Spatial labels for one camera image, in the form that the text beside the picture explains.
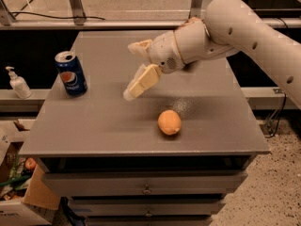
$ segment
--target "can lid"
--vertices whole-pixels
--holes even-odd
[[[75,54],[72,51],[64,51],[55,56],[55,61],[58,63],[70,62],[75,58]]]

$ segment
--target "drawer handle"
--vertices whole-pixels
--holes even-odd
[[[148,212],[145,214],[145,217],[151,217],[152,216],[152,213],[150,212],[150,210],[148,210]]]
[[[144,195],[150,195],[151,194],[151,190],[149,189],[148,185],[145,185],[145,188],[142,190],[142,193]]]

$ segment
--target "orange ball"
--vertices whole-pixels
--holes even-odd
[[[174,110],[166,110],[162,112],[158,118],[158,125],[161,131],[166,135],[174,135],[181,130],[182,121],[177,112]]]
[[[25,168],[27,170],[34,170],[36,166],[37,166],[37,162],[33,158],[29,157],[26,159]]]

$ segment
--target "pump bottle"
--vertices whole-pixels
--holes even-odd
[[[29,97],[32,94],[32,91],[30,90],[26,81],[13,71],[13,67],[7,66],[6,69],[8,71],[8,75],[10,76],[9,83],[16,91],[17,95],[22,99]]]

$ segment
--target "cardboard box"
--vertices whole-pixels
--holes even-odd
[[[10,141],[23,140],[28,131],[20,132],[13,121],[1,121]],[[52,224],[60,198],[42,181],[44,171],[37,165],[23,198],[0,202],[1,226],[27,226]]]

